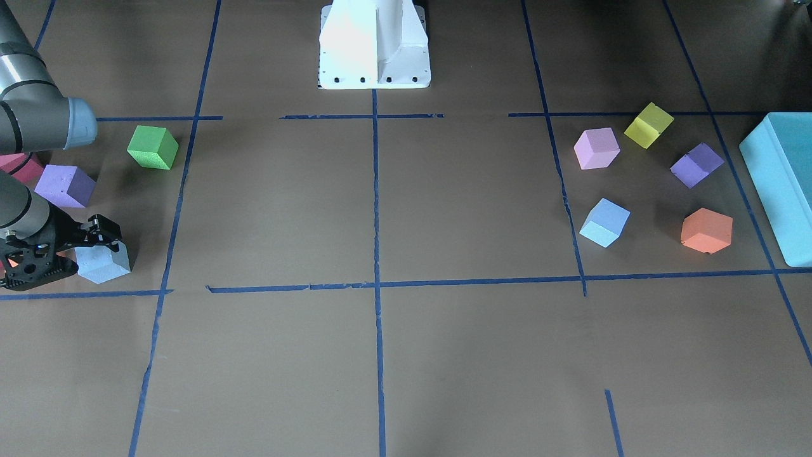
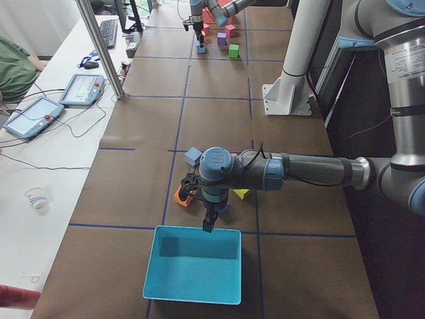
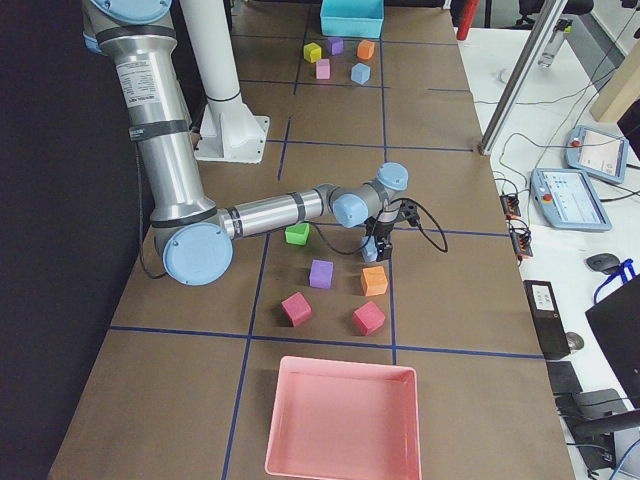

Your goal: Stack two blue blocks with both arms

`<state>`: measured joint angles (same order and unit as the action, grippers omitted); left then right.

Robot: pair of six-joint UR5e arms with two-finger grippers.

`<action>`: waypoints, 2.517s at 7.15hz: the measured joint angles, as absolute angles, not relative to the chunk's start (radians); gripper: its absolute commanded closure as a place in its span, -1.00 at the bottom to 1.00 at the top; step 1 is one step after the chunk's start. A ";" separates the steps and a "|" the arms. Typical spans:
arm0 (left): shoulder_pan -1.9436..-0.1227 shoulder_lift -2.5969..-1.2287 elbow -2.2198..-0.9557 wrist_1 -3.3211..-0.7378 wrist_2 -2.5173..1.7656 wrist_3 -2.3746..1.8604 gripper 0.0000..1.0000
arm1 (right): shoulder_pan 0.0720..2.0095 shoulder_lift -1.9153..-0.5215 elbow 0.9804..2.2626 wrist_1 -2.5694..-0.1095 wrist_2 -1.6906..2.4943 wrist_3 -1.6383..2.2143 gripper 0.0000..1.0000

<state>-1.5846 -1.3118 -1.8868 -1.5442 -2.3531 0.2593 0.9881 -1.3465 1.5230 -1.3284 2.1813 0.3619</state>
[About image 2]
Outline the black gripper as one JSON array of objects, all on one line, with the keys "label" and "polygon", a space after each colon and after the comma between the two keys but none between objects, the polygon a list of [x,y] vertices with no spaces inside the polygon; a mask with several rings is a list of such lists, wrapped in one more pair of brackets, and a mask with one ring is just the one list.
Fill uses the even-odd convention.
[{"label": "black gripper", "polygon": [[203,231],[211,233],[214,229],[215,221],[218,217],[219,208],[217,205],[206,207],[205,218],[203,219]]},{"label": "black gripper", "polygon": [[203,22],[194,23],[194,31],[197,37],[198,42],[203,43]]}]

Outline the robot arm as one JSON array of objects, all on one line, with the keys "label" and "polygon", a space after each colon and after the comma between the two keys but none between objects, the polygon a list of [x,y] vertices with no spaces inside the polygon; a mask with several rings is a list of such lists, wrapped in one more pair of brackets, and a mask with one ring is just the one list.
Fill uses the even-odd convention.
[{"label": "robot arm", "polygon": [[382,132],[362,141],[359,122],[373,95],[349,97],[349,85],[363,88],[349,71],[342,101],[319,109],[335,156],[207,149],[196,194],[206,209],[204,231],[213,230],[230,190],[276,191],[287,179],[372,191],[424,214],[424,2],[343,1],[337,42],[373,64],[371,86],[379,103],[389,102]]},{"label": "robot arm", "polygon": [[224,7],[221,7],[216,0],[190,0],[189,5],[191,9],[191,16],[183,21],[183,26],[186,31],[189,30],[189,26],[193,27],[197,40],[201,47],[204,45],[203,30],[203,9],[207,8],[212,14],[213,19],[219,27],[223,27],[228,23],[230,17],[235,16],[241,10],[254,4],[256,0],[240,0],[231,1]]}]

